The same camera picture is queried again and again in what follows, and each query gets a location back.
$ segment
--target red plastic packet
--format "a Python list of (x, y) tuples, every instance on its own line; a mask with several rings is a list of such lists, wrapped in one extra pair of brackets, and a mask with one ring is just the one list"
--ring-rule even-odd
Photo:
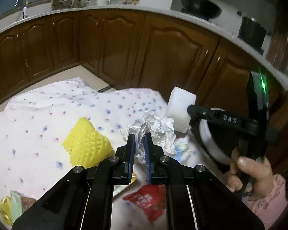
[(137, 192), (126, 195), (123, 200), (129, 200), (143, 209), (148, 220), (154, 222), (166, 207), (164, 185), (145, 185)]

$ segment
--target pink cloth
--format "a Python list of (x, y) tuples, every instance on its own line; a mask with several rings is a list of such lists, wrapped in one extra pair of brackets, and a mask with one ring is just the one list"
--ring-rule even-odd
[(247, 203), (249, 209), (262, 220), (266, 229), (273, 225), (288, 204), (285, 179), (279, 174), (274, 175), (273, 184), (271, 193), (265, 198)]

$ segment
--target yellow wrapper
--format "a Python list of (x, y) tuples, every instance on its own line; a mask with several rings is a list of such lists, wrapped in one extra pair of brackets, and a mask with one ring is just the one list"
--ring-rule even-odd
[(70, 154), (71, 165), (86, 169), (99, 164), (112, 151), (109, 139), (85, 117), (78, 120), (62, 145)]
[(11, 226), (12, 223), (12, 215), (11, 215), (11, 198), (9, 196), (4, 197), (0, 201), (0, 214), (2, 217), (3, 223)]

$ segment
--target crumpled foil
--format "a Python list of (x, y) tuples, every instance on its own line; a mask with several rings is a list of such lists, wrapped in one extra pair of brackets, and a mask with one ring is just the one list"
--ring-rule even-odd
[(152, 111), (144, 111), (143, 115), (138, 117), (134, 123), (128, 125), (125, 129), (121, 129), (123, 139), (127, 142), (128, 135), (135, 135), (136, 157), (139, 163), (145, 163), (144, 152), (144, 135), (146, 132), (151, 133), (151, 138), (155, 145), (162, 147), (163, 151), (169, 154), (176, 154), (174, 141), (174, 119), (163, 117), (160, 118)]

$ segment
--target metal screw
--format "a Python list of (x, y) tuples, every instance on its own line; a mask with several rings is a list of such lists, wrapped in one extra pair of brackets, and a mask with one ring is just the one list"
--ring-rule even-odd
[(197, 165), (196, 166), (196, 170), (199, 171), (199, 172), (204, 172), (206, 170), (206, 168), (203, 165)]
[(162, 157), (160, 157), (160, 161), (163, 163), (166, 163), (169, 161), (169, 157), (168, 156), (162, 156)]
[(81, 173), (81, 172), (82, 172), (83, 168), (82, 168), (81, 166), (76, 166), (76, 167), (74, 167), (73, 170), (74, 170), (75, 173), (78, 174), (78, 173)]
[(109, 158), (109, 160), (112, 163), (116, 163), (119, 160), (119, 157), (118, 156), (112, 156), (112, 157)]

